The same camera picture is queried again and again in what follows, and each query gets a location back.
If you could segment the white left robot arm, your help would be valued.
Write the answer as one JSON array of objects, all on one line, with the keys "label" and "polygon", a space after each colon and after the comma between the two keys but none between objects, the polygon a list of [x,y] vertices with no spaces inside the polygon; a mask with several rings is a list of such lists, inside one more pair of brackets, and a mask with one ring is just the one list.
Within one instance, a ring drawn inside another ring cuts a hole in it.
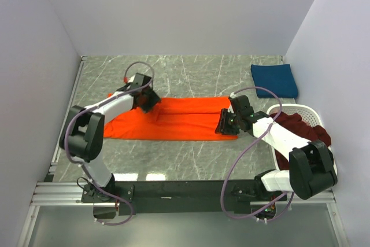
[{"label": "white left robot arm", "polygon": [[90,106],[70,108],[60,138],[60,148],[68,160],[80,166],[88,182],[95,186],[95,195],[103,202],[115,196],[115,178],[102,161],[105,124],[122,113],[140,108],[147,113],[159,103],[148,76],[128,81],[110,97]]}]

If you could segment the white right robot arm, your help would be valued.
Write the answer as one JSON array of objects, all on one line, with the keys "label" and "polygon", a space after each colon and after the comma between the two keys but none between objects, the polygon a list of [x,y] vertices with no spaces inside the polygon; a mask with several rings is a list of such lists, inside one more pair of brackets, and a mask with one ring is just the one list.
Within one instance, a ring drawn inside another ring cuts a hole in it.
[{"label": "white right robot arm", "polygon": [[288,170],[277,168],[257,177],[253,188],[258,199],[287,191],[307,200],[338,183],[332,152],[324,142],[295,135],[264,112],[243,115],[222,109],[215,133],[237,135],[240,131],[264,141],[289,163]]}]

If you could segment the orange t shirt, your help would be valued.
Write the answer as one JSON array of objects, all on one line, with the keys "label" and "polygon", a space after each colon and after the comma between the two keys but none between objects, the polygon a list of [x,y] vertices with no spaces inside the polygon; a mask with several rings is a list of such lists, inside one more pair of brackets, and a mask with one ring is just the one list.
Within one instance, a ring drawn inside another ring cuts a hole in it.
[{"label": "orange t shirt", "polygon": [[103,137],[152,141],[232,141],[236,135],[215,133],[227,97],[162,98],[148,113],[136,108],[104,126]]}]

